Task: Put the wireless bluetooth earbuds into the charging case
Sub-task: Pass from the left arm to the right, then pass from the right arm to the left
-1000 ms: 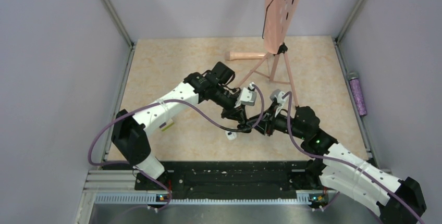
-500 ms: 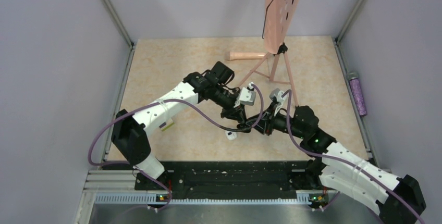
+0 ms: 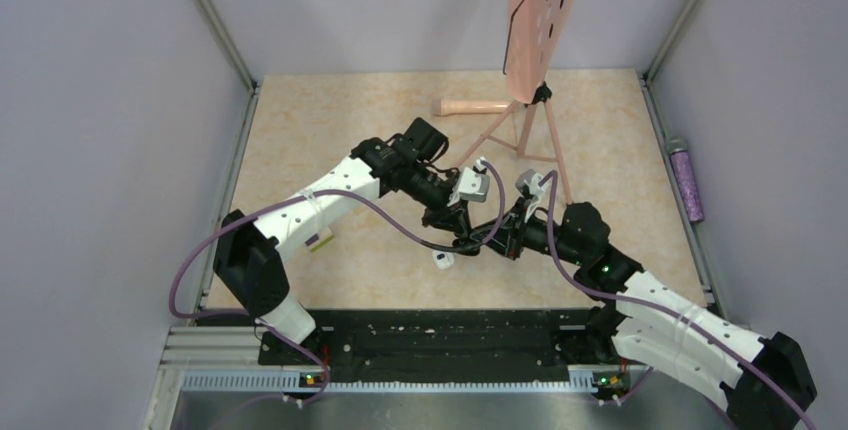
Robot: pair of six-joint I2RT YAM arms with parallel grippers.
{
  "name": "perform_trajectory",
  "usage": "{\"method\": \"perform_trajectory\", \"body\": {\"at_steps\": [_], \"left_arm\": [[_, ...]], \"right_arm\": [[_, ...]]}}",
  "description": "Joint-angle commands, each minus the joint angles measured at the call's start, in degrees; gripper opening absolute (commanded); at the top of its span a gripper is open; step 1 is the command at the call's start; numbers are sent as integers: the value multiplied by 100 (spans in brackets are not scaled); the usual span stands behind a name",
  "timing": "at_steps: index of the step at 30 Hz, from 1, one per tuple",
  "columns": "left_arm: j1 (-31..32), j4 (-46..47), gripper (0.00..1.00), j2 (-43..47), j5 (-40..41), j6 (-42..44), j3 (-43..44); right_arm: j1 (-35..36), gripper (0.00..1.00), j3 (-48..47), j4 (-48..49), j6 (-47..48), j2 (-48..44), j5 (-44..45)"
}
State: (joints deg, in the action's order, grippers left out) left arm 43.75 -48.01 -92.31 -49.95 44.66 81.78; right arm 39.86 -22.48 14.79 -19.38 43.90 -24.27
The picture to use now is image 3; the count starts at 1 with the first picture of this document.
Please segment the black earbud charging case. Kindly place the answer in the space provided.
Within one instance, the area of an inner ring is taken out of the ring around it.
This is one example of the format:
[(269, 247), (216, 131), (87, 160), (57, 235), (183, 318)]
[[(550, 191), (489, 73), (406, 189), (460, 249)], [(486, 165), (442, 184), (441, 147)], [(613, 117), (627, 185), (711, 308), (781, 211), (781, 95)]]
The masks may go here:
[(478, 235), (457, 237), (453, 240), (451, 247), (458, 255), (476, 256), (480, 253), (481, 238)]

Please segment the white earbud charging case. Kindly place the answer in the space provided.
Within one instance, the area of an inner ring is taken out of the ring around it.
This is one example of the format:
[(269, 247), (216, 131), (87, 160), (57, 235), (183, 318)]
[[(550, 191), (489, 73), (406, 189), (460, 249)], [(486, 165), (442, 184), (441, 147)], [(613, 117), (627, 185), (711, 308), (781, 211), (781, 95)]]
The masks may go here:
[(432, 260), (437, 268), (441, 270), (446, 270), (455, 265), (455, 254), (451, 252), (434, 250), (432, 252)]

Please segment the pink music stand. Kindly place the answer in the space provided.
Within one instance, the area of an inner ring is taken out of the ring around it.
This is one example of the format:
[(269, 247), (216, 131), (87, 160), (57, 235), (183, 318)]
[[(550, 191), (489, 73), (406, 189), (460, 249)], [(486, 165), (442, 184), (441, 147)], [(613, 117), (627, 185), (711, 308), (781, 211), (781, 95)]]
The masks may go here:
[[(546, 78), (574, 2), (575, 0), (507, 0), (507, 37), (502, 74), (511, 102), (498, 112), (497, 119), (455, 160), (456, 165), (461, 165), (485, 141), (493, 141), (493, 132), (523, 106), (526, 108), (526, 116), (518, 142), (510, 144), (500, 140), (498, 143), (513, 150), (520, 158), (556, 163), (565, 203), (568, 205), (574, 202), (573, 192)], [(529, 155), (526, 152), (538, 105), (544, 107), (554, 150), (552, 157)]]

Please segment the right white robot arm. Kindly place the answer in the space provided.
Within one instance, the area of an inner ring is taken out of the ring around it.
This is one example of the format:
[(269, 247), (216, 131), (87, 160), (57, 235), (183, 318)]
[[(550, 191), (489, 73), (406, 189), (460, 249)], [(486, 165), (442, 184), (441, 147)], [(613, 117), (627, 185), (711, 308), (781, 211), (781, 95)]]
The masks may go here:
[(795, 339), (767, 337), (691, 302), (609, 235), (588, 202), (567, 206), (559, 223), (519, 204), (488, 245), (510, 259), (528, 249), (576, 265), (569, 281), (604, 304), (586, 335), (594, 359), (644, 363), (700, 393), (738, 429), (814, 428), (807, 411), (818, 392)]

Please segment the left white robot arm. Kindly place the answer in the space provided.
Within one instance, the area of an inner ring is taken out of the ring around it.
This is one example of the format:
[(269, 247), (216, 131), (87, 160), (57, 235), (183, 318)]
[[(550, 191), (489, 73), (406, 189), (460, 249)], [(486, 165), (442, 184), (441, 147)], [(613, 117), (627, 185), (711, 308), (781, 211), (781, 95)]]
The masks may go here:
[(255, 323), (283, 336), (283, 351), (292, 360), (314, 360), (321, 347), (317, 324), (294, 295), (285, 262), (357, 205), (403, 193), (423, 206), (423, 226), (455, 237), (451, 246), (423, 239), (418, 244), (441, 253), (478, 250), (470, 237), (468, 204), (486, 199), (490, 172), (483, 159), (464, 169), (436, 168), (436, 158), (448, 145), (446, 135), (416, 118), (387, 140), (361, 141), (287, 200), (251, 215), (232, 211), (213, 239), (215, 275)]

